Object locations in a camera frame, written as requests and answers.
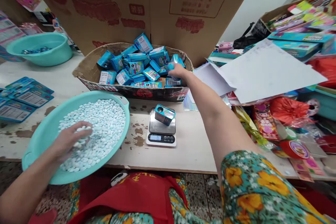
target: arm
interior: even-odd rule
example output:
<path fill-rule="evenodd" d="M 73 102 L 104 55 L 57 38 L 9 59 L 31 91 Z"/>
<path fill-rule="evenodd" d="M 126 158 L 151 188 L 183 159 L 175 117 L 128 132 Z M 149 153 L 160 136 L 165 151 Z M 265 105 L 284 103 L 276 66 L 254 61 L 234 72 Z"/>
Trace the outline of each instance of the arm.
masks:
<path fill-rule="evenodd" d="M 202 116 L 215 159 L 218 177 L 221 179 L 221 163 L 227 154 L 238 150 L 254 152 L 259 152 L 259 150 L 236 115 L 213 89 L 199 80 L 192 72 L 185 70 L 180 64 L 174 64 L 174 66 L 175 68 L 169 72 L 169 75 L 187 82 Z"/>
<path fill-rule="evenodd" d="M 78 122 L 63 130 L 54 143 L 25 170 L 0 197 L 0 223 L 28 223 L 50 179 L 70 156 L 75 142 L 92 130 L 76 132 L 88 122 Z"/>

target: brown cardboard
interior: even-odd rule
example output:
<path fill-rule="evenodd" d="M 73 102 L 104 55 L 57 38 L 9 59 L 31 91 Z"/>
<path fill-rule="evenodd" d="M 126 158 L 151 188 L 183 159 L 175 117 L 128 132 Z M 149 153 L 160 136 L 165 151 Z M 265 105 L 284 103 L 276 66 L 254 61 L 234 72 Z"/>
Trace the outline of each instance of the brown cardboard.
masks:
<path fill-rule="evenodd" d="M 153 44 L 178 48 L 199 66 L 243 0 L 44 0 L 84 55 L 145 32 Z"/>
<path fill-rule="evenodd" d="M 126 98 L 131 99 L 143 99 L 143 100 L 156 100 L 166 102 L 182 102 L 189 90 L 188 87 L 168 87 L 168 88 L 140 88 L 133 86 L 119 85 L 117 82 L 115 85 L 102 85 L 99 84 L 100 72 L 102 68 L 98 66 L 97 61 L 102 55 L 109 50 L 114 55 L 119 55 L 122 51 L 130 47 L 130 43 L 112 43 L 102 45 L 92 52 L 90 52 L 72 72 L 72 75 L 77 77 L 88 89 L 92 90 L 105 90 L 111 92 L 119 92 Z M 189 71 L 193 71 L 194 68 L 187 55 L 177 49 L 166 47 L 169 58 L 173 54 L 183 60 L 185 67 Z M 161 81 L 162 86 L 165 86 L 166 78 L 161 77 L 157 81 Z"/>

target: teal plastic basin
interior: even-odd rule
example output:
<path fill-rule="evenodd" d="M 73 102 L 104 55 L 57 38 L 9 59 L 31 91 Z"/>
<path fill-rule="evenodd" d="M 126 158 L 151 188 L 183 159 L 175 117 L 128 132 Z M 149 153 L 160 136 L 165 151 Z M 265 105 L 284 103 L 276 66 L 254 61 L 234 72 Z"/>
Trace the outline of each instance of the teal plastic basin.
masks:
<path fill-rule="evenodd" d="M 26 170 L 56 139 L 58 136 L 59 121 L 63 120 L 63 117 L 73 110 L 79 108 L 80 105 L 88 102 L 96 102 L 98 99 L 112 99 L 115 100 L 125 111 L 125 128 L 121 134 L 121 137 L 111 152 L 101 159 L 101 161 L 84 171 L 79 172 L 67 172 L 62 169 L 58 169 L 55 175 L 52 177 L 50 184 L 68 184 L 82 178 L 89 176 L 102 167 L 120 148 L 124 141 L 128 128 L 130 126 L 130 110 L 128 100 L 119 93 L 107 92 L 107 91 L 91 91 L 72 97 L 60 106 L 56 107 L 37 127 L 33 134 L 27 150 L 22 158 L 22 168 Z"/>
<path fill-rule="evenodd" d="M 21 54 L 22 50 L 37 50 L 41 47 L 49 47 L 51 50 L 36 54 Z M 14 40 L 6 49 L 9 54 L 25 58 L 41 67 L 59 65 L 72 57 L 68 37 L 60 33 L 40 33 L 25 36 Z"/>

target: tiled floor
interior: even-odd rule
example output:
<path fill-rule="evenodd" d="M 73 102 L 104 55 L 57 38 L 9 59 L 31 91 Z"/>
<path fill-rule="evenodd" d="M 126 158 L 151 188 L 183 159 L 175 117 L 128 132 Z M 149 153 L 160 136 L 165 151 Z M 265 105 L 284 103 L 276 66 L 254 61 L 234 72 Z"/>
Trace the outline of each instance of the tiled floor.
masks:
<path fill-rule="evenodd" d="M 20 163 L 0 162 L 0 194 L 9 187 L 21 172 Z M 220 191 L 216 184 L 210 185 L 210 178 L 216 177 L 213 175 L 191 173 L 185 174 L 185 177 L 192 212 L 206 221 L 220 219 L 222 214 Z M 44 193 L 36 209 L 36 213 L 40 214 L 51 208 L 55 208 L 58 212 L 55 223 L 65 223 L 70 209 L 68 195 L 68 185 L 50 185 Z"/>

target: white table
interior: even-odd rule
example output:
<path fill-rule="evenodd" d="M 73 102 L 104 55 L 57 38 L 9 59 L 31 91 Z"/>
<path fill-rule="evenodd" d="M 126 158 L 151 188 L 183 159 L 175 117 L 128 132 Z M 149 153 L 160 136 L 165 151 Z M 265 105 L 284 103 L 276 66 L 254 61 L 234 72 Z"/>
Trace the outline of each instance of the white table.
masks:
<path fill-rule="evenodd" d="M 71 74 L 82 59 L 82 54 L 75 53 L 68 62 L 48 68 L 38 67 L 29 62 L 5 62 L 0 65 L 0 87 L 28 76 L 55 91 L 55 98 L 37 109 L 23 123 L 0 123 L 0 161 L 21 161 L 30 137 L 45 116 L 69 98 L 89 91 Z M 184 111 L 181 103 L 160 102 L 176 112 L 177 147 L 151 147 L 145 140 L 149 112 L 158 102 L 132 99 L 129 102 L 131 125 L 120 150 L 106 166 L 216 174 L 211 147 L 199 112 Z M 298 178 L 287 159 L 281 159 L 271 152 L 265 153 L 265 156 L 287 178 Z M 314 179 L 336 181 L 336 177 L 331 176 L 314 176 Z"/>

